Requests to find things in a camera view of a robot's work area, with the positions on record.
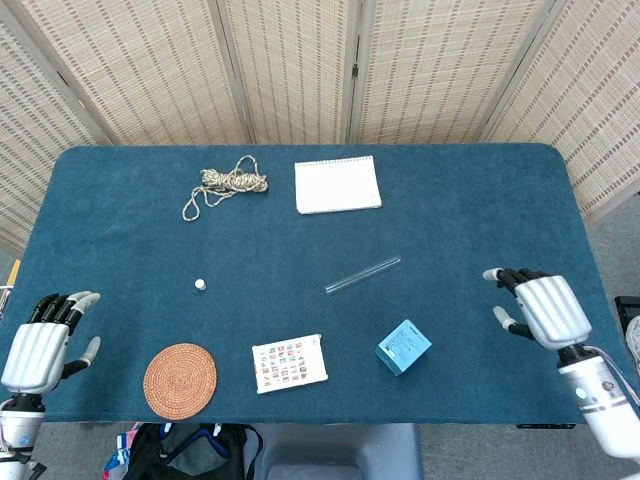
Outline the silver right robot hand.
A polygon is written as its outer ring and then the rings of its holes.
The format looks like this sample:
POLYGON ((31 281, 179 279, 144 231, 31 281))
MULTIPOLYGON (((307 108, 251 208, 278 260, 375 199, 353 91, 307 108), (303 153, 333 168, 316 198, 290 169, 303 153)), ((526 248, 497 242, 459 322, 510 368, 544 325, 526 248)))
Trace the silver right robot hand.
POLYGON ((560 351, 583 343, 592 331, 577 297, 561 275, 493 268, 483 272, 483 279, 506 288, 514 296, 525 324, 518 323, 503 307, 493 308, 498 323, 513 335, 536 341, 547 350, 560 351))

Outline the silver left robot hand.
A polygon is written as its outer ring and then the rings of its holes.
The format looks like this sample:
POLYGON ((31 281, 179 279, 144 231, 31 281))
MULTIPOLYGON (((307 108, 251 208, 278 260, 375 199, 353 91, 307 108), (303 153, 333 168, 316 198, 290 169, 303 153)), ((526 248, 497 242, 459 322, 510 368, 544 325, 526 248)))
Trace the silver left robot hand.
POLYGON ((12 394, 45 395, 60 381, 90 367, 101 346, 93 337, 85 352, 67 361, 70 340, 88 309, 101 299, 97 292, 50 294, 41 298, 12 341, 1 384, 12 394))

